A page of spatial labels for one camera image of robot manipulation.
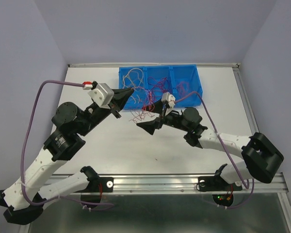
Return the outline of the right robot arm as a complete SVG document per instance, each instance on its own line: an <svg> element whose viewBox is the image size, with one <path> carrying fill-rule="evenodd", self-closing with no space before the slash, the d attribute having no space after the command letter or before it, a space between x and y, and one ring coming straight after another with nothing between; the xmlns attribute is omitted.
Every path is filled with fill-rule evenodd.
<svg viewBox="0 0 291 233"><path fill-rule="evenodd" d="M185 141L192 147L212 149L228 153L228 157L241 159L235 163L221 165L213 176L200 177L196 188L201 192L227 191L237 182L249 179L261 183L271 183L284 156L273 143L262 133L252 136L239 136L218 133L201 124L202 116L194 107L187 107L178 112L167 103L158 101L154 104L158 114L154 120L137 123L137 126L153 135L163 125L184 131Z"/></svg>

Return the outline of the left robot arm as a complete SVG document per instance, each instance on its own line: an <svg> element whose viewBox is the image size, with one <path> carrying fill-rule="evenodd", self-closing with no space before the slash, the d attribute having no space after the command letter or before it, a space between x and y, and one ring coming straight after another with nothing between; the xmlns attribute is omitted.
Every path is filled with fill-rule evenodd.
<svg viewBox="0 0 291 233"><path fill-rule="evenodd" d="M98 85L89 92L92 104L85 110L72 102L61 104L52 118L55 131L27 170L9 188L0 190L0 206L8 223L27 225L60 198L76 191L102 192L100 177L91 166L84 166L68 178L45 185L45 182L65 165L85 145L82 139L109 115L120 118L120 111L133 94L132 88L110 89Z"/></svg>

